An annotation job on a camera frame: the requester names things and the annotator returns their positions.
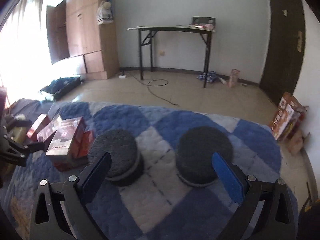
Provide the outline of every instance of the metal bolt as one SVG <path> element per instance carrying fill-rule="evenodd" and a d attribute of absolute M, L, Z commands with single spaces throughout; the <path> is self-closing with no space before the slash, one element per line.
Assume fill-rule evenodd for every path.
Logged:
<path fill-rule="evenodd" d="M 284 182 L 284 180 L 283 179 L 278 179 L 278 183 L 280 184 L 280 185 L 284 185 L 285 184 L 285 182 Z"/>
<path fill-rule="evenodd" d="M 47 180 L 46 179 L 43 179 L 40 181 L 40 185 L 41 186 L 44 186 L 45 184 L 47 184 Z"/>
<path fill-rule="evenodd" d="M 253 175 L 249 175 L 249 176 L 248 176 L 248 180 L 249 180 L 249 181 L 256 181 L 256 177 L 253 176 Z"/>
<path fill-rule="evenodd" d="M 68 180 L 69 180 L 70 182 L 73 182 L 73 181 L 75 181 L 76 179 L 77 179 L 77 176 L 76 176 L 76 175 L 71 175 Z"/>

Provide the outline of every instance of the white plastic bag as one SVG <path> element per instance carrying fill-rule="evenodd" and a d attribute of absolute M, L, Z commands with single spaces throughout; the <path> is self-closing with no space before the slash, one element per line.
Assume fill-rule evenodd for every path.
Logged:
<path fill-rule="evenodd" d="M 97 11 L 97 23 L 108 24 L 113 22 L 112 2 L 101 2 Z"/>

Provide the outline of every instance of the table leg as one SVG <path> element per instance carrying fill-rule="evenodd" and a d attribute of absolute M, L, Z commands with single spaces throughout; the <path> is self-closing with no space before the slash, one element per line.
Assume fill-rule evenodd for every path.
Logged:
<path fill-rule="evenodd" d="M 205 48 L 205 60 L 204 60 L 204 72 L 205 72 L 205 77 L 204 77 L 204 85 L 203 87 L 205 88 L 207 85 L 207 76 L 208 76 L 208 71 L 209 71 L 209 61 L 210 61 L 210 52 L 211 52 L 211 33 L 207 34 L 207 42 L 206 42 L 206 48 Z"/>
<path fill-rule="evenodd" d="M 141 44 L 141 30 L 139 30 L 139 64 L 140 64 L 140 80 L 143 80 L 143 67 L 142 67 L 142 44 Z"/>
<path fill-rule="evenodd" d="M 152 58 L 152 31 L 149 33 L 150 35 L 150 71 L 153 72 L 153 58 Z"/>

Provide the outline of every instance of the baseboard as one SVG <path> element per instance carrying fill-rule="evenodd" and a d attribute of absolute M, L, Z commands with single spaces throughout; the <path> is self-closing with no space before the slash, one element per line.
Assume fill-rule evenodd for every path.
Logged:
<path fill-rule="evenodd" d="M 318 199 L 318 187 L 317 187 L 317 183 L 316 183 L 316 177 L 313 172 L 308 154 L 304 148 L 301 149 L 301 154 L 302 154 L 304 164 L 307 168 L 308 177 L 310 179 L 309 189 L 310 189 L 310 193 L 311 193 L 311 199 L 314 202 Z"/>
<path fill-rule="evenodd" d="M 134 71 L 134 70 L 140 70 L 139 67 L 122 67 L 120 68 L 120 71 Z M 150 67 L 143 67 L 144 71 L 150 71 Z M 153 67 L 154 71 L 163 71 L 163 72 L 173 72 L 173 73 L 183 73 L 183 74 L 193 74 L 193 75 L 201 75 L 202 71 L 196 71 L 196 70 L 189 70 L 189 69 L 180 69 L 180 68 L 166 68 L 166 67 Z M 229 80 L 229 77 L 226 75 L 217 74 L 218 77 L 223 78 L 224 80 Z M 252 85 L 258 87 L 259 84 L 245 80 L 245 79 L 238 79 L 239 83 L 244 83 L 247 85 Z"/>

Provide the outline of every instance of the round black cushion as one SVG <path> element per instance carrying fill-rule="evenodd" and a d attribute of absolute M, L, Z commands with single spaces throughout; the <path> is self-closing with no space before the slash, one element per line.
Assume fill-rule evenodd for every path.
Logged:
<path fill-rule="evenodd" d="M 187 131 L 180 138 L 176 152 L 176 166 L 182 181 L 194 187 L 212 183 L 217 177 L 212 167 L 212 155 L 215 152 L 231 162 L 233 148 L 224 133 L 209 126 Z"/>
<path fill-rule="evenodd" d="M 143 158 L 138 152 L 134 137 L 128 131 L 110 130 L 97 136 L 89 149 L 89 163 L 92 163 L 101 151 L 110 153 L 112 160 L 106 179 L 125 186 L 141 176 Z"/>

